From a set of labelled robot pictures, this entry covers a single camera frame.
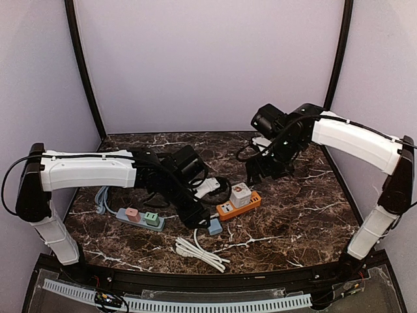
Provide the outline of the light blue charger plug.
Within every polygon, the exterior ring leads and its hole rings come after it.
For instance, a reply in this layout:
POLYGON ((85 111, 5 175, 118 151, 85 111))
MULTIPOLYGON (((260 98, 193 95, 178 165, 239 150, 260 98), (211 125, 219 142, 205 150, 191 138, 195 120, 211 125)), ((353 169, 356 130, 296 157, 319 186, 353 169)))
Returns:
POLYGON ((210 226, 207 228, 210 236, 218 235, 223 231, 222 225, 218 218, 213 218, 210 221, 210 226))

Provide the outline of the white cube socket adapter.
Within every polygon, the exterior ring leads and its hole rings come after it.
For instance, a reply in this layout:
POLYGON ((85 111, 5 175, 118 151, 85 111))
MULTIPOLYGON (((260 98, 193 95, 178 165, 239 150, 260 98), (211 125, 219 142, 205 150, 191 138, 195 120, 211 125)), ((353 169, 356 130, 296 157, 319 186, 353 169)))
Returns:
POLYGON ((232 186, 230 202, 238 209, 250 203, 252 192, 245 183, 239 183, 232 186))

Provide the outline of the green charger plug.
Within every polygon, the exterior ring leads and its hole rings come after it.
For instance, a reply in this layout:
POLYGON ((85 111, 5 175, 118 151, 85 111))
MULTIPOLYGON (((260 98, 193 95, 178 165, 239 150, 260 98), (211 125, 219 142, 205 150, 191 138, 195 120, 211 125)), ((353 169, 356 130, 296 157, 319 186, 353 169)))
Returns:
POLYGON ((160 225, 160 218, 157 213, 146 212, 144 220, 149 226, 158 227, 160 225))

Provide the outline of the pink charger plug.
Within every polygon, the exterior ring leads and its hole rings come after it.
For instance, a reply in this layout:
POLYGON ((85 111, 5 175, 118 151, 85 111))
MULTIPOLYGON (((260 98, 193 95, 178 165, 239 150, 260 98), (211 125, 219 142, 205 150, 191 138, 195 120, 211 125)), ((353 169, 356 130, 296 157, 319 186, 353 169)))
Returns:
POLYGON ((137 209, 127 208, 125 214, 130 222, 139 223, 141 220, 140 213, 137 209))

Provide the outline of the light blue power strip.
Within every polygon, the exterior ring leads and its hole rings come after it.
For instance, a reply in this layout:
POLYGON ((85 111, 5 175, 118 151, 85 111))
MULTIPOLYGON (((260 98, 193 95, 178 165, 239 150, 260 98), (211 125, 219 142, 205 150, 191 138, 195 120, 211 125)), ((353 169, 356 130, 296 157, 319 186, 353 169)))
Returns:
POLYGON ((119 211, 116 214, 116 219, 121 221, 121 222, 130 224, 130 225, 133 225, 133 226, 137 226, 137 227, 140 227, 140 228, 144 228, 144 229, 147 229, 147 230, 158 231, 158 232, 161 232, 163 230, 163 228, 165 226, 165 218, 159 217, 159 225, 153 226, 153 225, 147 224, 145 222, 145 219, 144 219, 145 214, 144 213, 139 213, 139 215, 140 215, 139 222, 130 221, 128 219, 127 215, 126 215, 126 209, 120 208, 119 211))

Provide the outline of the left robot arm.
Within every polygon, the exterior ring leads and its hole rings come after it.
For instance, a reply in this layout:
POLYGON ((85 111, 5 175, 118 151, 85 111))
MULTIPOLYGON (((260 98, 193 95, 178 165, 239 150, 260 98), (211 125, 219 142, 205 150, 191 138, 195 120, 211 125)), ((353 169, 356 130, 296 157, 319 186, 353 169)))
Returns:
POLYGON ((33 144, 23 163, 16 206, 11 214, 30 223, 64 266, 81 263, 82 250, 68 234, 51 204, 54 190, 90 186, 144 188, 158 193, 176 209, 188 229, 210 226, 209 210, 195 195, 191 181, 206 171, 194 149, 175 153, 149 148, 107 153, 61 153, 33 144))

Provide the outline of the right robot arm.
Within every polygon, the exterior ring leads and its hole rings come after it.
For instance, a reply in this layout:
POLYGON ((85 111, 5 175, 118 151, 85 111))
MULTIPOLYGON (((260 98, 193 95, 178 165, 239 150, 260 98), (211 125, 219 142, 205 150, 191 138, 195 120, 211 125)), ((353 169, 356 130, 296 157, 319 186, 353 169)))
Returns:
POLYGON ((254 155, 237 157, 246 167, 247 184, 292 175, 296 156, 314 143, 357 158, 386 174, 382 192, 370 214, 345 249, 363 260, 389 228, 413 207, 414 152, 409 136, 398 138, 305 103, 291 113, 272 104, 260 107, 251 120, 258 133, 249 143, 254 155))

